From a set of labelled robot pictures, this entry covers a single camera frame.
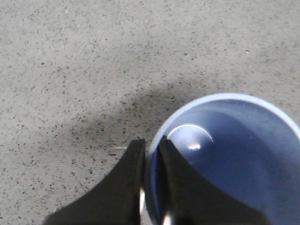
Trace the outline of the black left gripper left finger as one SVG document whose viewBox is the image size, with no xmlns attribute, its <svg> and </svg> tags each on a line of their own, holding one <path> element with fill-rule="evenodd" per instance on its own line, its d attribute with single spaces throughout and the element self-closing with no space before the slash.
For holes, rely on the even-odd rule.
<svg viewBox="0 0 300 225">
<path fill-rule="evenodd" d="M 132 140 L 115 167 L 89 192 L 47 216 L 45 225 L 139 225 L 144 139 Z"/>
</svg>

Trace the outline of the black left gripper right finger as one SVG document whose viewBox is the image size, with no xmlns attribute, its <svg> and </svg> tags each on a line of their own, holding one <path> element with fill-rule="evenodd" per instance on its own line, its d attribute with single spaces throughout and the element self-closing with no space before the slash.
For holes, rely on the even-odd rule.
<svg viewBox="0 0 300 225">
<path fill-rule="evenodd" d="M 268 225 L 269 219 L 215 187 L 179 153 L 171 140 L 159 142 L 161 213 L 172 225 Z"/>
</svg>

